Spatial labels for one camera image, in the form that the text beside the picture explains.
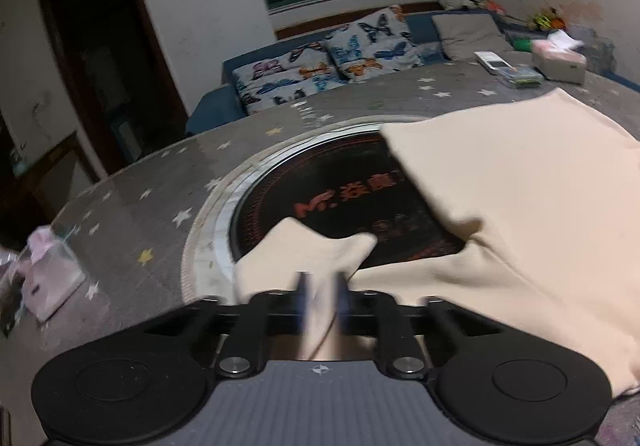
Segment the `right butterfly pillow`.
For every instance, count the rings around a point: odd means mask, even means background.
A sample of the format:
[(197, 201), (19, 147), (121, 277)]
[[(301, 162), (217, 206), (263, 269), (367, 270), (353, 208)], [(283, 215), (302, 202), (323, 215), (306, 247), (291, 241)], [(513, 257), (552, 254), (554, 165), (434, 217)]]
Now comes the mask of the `right butterfly pillow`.
[(326, 49), (349, 82), (423, 66), (399, 5), (345, 24), (326, 37)]

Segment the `white tissue box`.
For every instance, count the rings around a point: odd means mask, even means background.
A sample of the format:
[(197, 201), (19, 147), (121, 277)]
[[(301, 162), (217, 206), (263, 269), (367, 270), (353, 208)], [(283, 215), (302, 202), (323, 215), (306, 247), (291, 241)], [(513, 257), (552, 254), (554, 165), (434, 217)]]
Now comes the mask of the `white tissue box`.
[(545, 39), (530, 42), (533, 65), (549, 81), (583, 84), (587, 57), (578, 52), (583, 45), (564, 30), (552, 31)]

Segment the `green round toy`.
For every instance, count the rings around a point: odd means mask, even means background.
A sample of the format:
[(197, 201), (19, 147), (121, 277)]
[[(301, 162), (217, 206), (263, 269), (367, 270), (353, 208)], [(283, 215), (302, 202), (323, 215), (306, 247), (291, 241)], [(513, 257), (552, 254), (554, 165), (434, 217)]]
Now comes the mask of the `green round toy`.
[(531, 39), (514, 39), (512, 45), (514, 50), (518, 50), (519, 52), (530, 53), (532, 51)]

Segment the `panda plush toy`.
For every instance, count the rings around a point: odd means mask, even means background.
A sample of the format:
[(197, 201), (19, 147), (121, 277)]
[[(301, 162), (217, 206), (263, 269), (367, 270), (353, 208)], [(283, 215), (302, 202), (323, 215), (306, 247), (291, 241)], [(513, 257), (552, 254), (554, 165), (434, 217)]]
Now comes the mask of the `panda plush toy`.
[(476, 10), (475, 0), (437, 0), (443, 10)]

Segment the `clear plastic toy box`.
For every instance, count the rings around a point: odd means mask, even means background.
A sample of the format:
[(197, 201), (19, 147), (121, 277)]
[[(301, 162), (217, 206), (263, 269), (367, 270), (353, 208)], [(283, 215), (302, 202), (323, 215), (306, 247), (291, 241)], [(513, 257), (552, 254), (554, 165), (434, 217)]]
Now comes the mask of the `clear plastic toy box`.
[(530, 67), (500, 68), (497, 76), (509, 88), (539, 88), (544, 82), (544, 77)]

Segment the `yellow plush toys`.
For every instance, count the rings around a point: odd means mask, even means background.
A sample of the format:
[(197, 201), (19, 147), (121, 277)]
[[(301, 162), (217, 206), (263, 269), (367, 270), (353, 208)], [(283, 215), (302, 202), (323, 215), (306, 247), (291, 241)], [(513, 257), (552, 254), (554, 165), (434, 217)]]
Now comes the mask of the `yellow plush toys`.
[(566, 23), (559, 15), (555, 8), (549, 7), (534, 13), (528, 20), (528, 28), (540, 31), (550, 32), (554, 30), (564, 30)]

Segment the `pink tissue pack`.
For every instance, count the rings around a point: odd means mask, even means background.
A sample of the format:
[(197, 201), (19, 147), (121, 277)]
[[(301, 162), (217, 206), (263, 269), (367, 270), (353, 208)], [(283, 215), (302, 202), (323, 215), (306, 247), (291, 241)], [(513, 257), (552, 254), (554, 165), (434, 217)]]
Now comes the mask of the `pink tissue pack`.
[(46, 322), (85, 281), (86, 274), (50, 226), (38, 227), (28, 237), (26, 255), (20, 265), (23, 302), (38, 322)]

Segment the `white remote control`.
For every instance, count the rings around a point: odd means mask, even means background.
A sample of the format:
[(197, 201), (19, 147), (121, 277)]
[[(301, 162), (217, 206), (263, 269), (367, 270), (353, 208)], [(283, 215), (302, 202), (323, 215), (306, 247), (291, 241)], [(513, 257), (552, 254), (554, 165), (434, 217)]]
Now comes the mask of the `white remote control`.
[(496, 76), (502, 70), (512, 69), (512, 66), (494, 52), (475, 52), (477, 62), (490, 74)]

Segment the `butterfly pillow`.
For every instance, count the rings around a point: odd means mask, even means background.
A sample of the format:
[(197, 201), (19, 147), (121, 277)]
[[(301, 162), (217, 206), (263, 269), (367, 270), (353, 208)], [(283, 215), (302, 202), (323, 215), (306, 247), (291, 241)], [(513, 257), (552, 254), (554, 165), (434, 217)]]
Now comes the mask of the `butterfly pillow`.
[(345, 24), (326, 37), (326, 49), (349, 82), (423, 66), (399, 5)]
[(232, 84), (248, 114), (334, 90), (345, 85), (320, 42), (251, 62), (231, 73)]

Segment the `cream sweatshirt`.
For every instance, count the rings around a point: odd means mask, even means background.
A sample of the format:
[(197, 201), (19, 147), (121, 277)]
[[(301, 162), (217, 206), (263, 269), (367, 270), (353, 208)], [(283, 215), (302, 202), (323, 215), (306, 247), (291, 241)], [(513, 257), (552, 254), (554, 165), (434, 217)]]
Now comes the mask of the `cream sweatshirt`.
[(292, 218), (235, 267), (240, 301), (307, 279), (303, 359), (334, 359), (336, 287), (414, 305), (438, 296), (570, 348), (614, 395), (639, 388), (639, 144), (566, 91), (390, 123), (393, 156), (464, 248), (376, 267), (375, 239), (330, 239)]

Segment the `clear storage bin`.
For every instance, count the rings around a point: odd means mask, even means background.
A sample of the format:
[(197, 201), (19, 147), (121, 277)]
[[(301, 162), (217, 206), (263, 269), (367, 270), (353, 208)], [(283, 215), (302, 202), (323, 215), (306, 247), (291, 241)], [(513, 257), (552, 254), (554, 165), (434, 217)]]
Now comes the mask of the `clear storage bin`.
[(597, 31), (582, 24), (570, 24), (566, 32), (573, 39), (582, 42), (577, 51), (587, 58), (587, 70), (604, 76), (615, 70), (614, 43), (602, 38)]

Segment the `left butterfly pillow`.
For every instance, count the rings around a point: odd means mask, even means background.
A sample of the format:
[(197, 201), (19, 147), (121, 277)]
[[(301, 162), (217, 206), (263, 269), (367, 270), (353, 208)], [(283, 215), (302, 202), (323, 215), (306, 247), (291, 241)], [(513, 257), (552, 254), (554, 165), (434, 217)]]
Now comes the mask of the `left butterfly pillow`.
[(231, 73), (232, 84), (248, 114), (334, 90), (345, 85), (320, 42), (251, 62)]

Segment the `grey cushion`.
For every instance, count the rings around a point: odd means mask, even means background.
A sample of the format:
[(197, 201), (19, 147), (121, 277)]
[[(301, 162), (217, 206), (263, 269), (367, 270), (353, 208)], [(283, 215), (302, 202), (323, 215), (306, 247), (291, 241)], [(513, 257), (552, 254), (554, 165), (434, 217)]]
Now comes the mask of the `grey cushion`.
[(494, 17), (488, 14), (445, 14), (432, 18), (442, 51), (450, 60), (475, 57), (476, 52), (500, 56), (513, 50)]

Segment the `blue corner sofa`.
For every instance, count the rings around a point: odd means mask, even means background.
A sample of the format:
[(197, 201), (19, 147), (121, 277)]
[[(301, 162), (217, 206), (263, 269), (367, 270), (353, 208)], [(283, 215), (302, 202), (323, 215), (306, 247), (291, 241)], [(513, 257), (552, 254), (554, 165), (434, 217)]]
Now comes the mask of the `blue corner sofa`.
[(224, 85), (203, 96), (186, 134), (203, 133), (268, 109), (292, 107), (318, 128), (342, 112), (414, 109), (432, 118), (456, 110), (510, 104), (562, 88), (627, 130), (639, 134), (639, 87), (608, 73), (586, 72), (577, 83), (540, 79), (517, 88), (488, 72), (467, 45), (451, 53), (442, 32), (477, 28), (470, 41), (496, 41), (495, 53), (518, 70), (532, 56), (509, 42), (515, 27), (486, 12), (429, 12), (405, 16), (397, 6), (330, 29), (277, 42), (224, 62)]

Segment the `black induction cooktop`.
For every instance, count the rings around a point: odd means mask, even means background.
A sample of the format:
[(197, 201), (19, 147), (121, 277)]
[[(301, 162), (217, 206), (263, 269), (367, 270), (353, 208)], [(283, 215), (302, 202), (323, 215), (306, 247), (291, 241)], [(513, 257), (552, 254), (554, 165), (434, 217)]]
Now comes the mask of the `black induction cooktop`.
[(285, 218), (326, 238), (375, 236), (364, 267), (438, 258), (464, 247), (439, 223), (378, 132), (314, 144), (262, 174), (234, 209), (232, 256), (247, 255)]

